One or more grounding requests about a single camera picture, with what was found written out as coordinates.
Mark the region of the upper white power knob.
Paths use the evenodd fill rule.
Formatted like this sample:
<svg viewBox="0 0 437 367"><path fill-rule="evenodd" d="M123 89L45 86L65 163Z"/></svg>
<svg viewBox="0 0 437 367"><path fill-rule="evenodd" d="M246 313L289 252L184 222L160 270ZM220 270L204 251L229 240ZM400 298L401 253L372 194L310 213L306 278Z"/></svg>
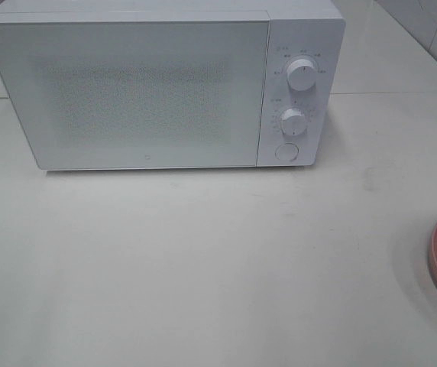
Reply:
<svg viewBox="0 0 437 367"><path fill-rule="evenodd" d="M286 81L291 89L302 92L316 84L319 67L317 62L307 55L301 55L286 65Z"/></svg>

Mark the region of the lower white timer knob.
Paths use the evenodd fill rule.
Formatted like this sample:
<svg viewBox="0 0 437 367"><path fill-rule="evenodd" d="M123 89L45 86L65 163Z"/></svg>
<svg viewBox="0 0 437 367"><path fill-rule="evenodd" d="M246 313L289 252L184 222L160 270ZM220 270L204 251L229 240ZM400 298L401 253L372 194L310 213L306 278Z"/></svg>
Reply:
<svg viewBox="0 0 437 367"><path fill-rule="evenodd" d="M308 125L307 117L299 109L287 109L280 115L280 128L284 135L301 135Z"/></svg>

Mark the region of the round white door button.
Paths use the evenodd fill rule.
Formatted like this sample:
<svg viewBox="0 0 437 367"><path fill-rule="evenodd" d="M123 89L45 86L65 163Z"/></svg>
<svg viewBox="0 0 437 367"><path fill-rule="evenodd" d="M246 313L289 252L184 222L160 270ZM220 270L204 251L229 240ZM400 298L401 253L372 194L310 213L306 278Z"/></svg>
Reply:
<svg viewBox="0 0 437 367"><path fill-rule="evenodd" d="M280 145L276 151L275 156L280 161L293 162L297 159L299 148L294 143L284 143Z"/></svg>

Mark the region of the white microwave door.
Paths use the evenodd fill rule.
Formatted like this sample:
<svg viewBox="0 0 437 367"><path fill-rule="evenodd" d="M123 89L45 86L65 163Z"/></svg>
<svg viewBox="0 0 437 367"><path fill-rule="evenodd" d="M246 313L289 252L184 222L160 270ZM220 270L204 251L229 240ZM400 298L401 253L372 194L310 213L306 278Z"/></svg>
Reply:
<svg viewBox="0 0 437 367"><path fill-rule="evenodd" d="M0 75L46 171L253 166L268 24L0 24Z"/></svg>

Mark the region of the white microwave oven body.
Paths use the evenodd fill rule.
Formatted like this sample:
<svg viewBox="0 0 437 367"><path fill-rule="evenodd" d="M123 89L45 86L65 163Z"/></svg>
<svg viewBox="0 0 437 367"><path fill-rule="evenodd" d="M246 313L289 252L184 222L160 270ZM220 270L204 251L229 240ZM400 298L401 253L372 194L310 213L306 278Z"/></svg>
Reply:
<svg viewBox="0 0 437 367"><path fill-rule="evenodd" d="M0 24L150 24L265 21L268 24L257 160L253 166L309 166L316 159L329 94L345 32L345 20L330 1L5 1ZM302 92L286 81L286 65L307 55L319 67L316 84ZM280 115L299 109L307 129L284 135ZM299 148L295 161L280 161L284 143ZM177 169L174 167L136 169Z"/></svg>

